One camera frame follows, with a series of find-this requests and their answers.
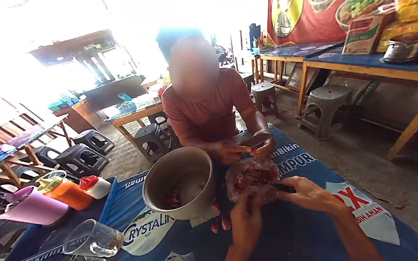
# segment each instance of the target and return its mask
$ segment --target red banner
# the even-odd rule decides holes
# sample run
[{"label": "red banner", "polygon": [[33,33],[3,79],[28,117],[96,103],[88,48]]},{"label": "red banner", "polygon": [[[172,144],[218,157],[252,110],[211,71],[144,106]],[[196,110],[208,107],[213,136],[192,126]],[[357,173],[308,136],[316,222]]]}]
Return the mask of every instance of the red banner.
[{"label": "red banner", "polygon": [[391,2],[393,0],[269,0],[267,33],[275,45],[344,41],[352,20]]}]

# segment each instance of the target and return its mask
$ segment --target knife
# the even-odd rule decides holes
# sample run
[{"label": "knife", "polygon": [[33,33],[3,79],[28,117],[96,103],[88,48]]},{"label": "knife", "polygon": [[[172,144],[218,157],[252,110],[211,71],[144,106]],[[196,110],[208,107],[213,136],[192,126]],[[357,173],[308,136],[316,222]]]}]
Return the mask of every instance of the knife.
[{"label": "knife", "polygon": [[274,135],[270,134],[270,133],[259,133],[255,136],[252,136],[251,138],[242,141],[241,142],[241,146],[248,146],[250,148],[253,148],[261,143],[263,143],[264,141],[272,138]]},{"label": "knife", "polygon": [[278,189],[280,191],[283,191],[283,192],[286,192],[286,193],[296,193],[296,190],[294,189],[294,187],[290,187],[290,186],[283,185],[283,184],[280,184],[280,183],[273,183],[273,184],[270,184],[270,185],[272,185],[276,189]]}]

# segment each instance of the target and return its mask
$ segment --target white bottle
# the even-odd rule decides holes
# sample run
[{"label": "white bottle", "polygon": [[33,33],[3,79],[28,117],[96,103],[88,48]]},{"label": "white bottle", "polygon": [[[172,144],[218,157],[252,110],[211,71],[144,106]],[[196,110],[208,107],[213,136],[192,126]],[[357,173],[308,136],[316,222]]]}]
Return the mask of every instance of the white bottle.
[{"label": "white bottle", "polygon": [[111,183],[101,177],[91,175],[80,179],[80,188],[93,198],[100,199],[109,193]]}]

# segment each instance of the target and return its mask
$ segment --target cooking pot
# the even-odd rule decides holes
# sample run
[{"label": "cooking pot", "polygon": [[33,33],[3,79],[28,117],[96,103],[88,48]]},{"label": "cooking pot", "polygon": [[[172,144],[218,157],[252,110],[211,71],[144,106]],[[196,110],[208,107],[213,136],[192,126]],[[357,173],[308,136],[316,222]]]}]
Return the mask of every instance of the cooking pot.
[{"label": "cooking pot", "polygon": [[418,32],[398,35],[390,39],[383,56],[385,62],[418,60]]},{"label": "cooking pot", "polygon": [[[178,191],[182,205],[175,209],[166,203],[173,190]],[[189,220],[211,207],[215,190],[209,155],[201,149],[185,147],[167,153],[151,167],[143,184],[142,197],[153,211]]]}]

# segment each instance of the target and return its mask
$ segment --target pink t-shirt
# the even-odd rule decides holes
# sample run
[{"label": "pink t-shirt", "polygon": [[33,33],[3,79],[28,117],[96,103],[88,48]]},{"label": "pink t-shirt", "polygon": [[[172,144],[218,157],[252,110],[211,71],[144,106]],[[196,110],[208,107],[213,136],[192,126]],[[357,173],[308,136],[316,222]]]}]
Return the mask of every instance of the pink t-shirt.
[{"label": "pink t-shirt", "polygon": [[254,105],[240,74],[231,68],[220,69],[217,88],[205,100],[186,101],[171,86],[162,94],[162,104],[177,136],[193,134],[205,142],[238,134],[233,105],[240,112]]}]

